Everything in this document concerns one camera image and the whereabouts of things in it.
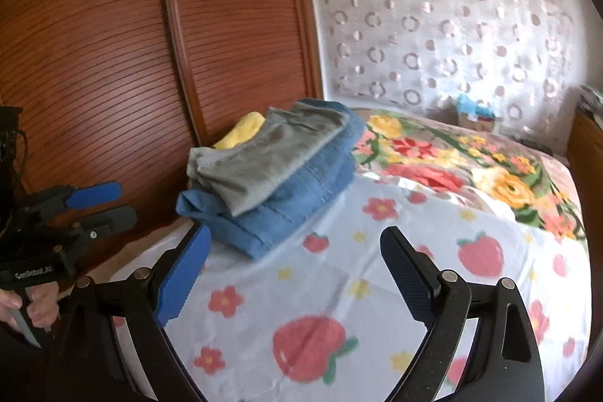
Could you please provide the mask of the person's left hand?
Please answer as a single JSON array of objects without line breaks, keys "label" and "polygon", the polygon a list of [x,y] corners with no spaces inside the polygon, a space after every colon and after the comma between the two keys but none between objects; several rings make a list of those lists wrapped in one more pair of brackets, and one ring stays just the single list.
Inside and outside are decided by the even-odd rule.
[{"label": "person's left hand", "polygon": [[[59,285],[56,281],[29,288],[31,304],[28,306],[27,312],[34,327],[46,329],[46,327],[51,327],[55,320],[57,320],[59,313],[59,306],[57,304],[58,293]],[[22,305],[23,302],[21,302],[20,296],[16,293],[4,290],[0,291],[1,321],[19,333],[21,329],[11,311],[20,310]]]}]

